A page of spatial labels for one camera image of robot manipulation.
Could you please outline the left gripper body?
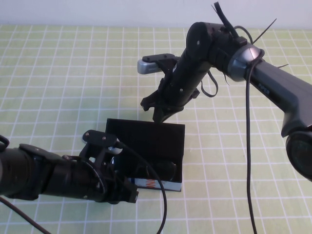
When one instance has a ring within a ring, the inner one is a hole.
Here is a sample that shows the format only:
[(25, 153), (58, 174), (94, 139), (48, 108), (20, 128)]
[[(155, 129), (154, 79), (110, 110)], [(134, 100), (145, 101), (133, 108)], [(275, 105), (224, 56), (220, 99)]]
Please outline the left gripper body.
[(85, 199), (95, 202), (111, 202), (116, 175), (106, 166), (77, 157), (64, 159), (52, 172), (52, 195)]

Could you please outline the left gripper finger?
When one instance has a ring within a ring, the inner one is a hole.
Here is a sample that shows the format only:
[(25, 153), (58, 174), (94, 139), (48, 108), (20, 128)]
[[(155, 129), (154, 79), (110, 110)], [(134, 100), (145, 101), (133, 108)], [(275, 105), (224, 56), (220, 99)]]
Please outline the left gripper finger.
[(115, 185), (114, 189), (115, 190), (136, 190), (137, 186), (130, 182), (127, 177), (125, 177), (123, 174), (115, 174)]
[(111, 195), (108, 196), (107, 202), (110, 204), (118, 204), (120, 202), (136, 203), (138, 198), (138, 190), (120, 190), (113, 191)]

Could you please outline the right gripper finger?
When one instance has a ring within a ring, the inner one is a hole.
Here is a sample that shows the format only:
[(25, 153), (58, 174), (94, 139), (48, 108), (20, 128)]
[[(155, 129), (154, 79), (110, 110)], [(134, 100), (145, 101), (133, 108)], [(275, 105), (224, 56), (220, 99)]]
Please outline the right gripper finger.
[(154, 91), (147, 97), (144, 97), (140, 103), (144, 110), (149, 110), (151, 107), (156, 107), (160, 102), (160, 95), (158, 91)]
[(164, 122), (171, 116), (182, 111), (182, 107), (175, 106), (155, 106), (153, 121), (154, 122)]

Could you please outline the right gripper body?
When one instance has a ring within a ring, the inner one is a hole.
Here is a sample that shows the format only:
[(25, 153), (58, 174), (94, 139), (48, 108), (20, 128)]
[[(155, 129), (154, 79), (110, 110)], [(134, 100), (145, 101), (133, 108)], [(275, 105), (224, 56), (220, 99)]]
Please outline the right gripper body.
[(183, 107), (210, 69), (204, 59), (182, 53), (176, 65), (165, 76), (160, 86), (160, 96), (169, 106)]

